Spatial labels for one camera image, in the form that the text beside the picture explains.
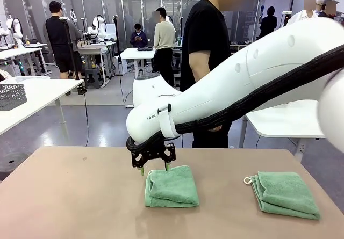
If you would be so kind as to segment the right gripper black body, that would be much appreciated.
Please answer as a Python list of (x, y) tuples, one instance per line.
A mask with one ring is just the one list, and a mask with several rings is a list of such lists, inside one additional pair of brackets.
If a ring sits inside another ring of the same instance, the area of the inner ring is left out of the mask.
[(165, 151), (166, 151), (166, 146), (164, 143), (154, 143), (148, 147), (147, 159), (154, 160), (154, 159), (160, 158), (165, 161), (167, 158)]

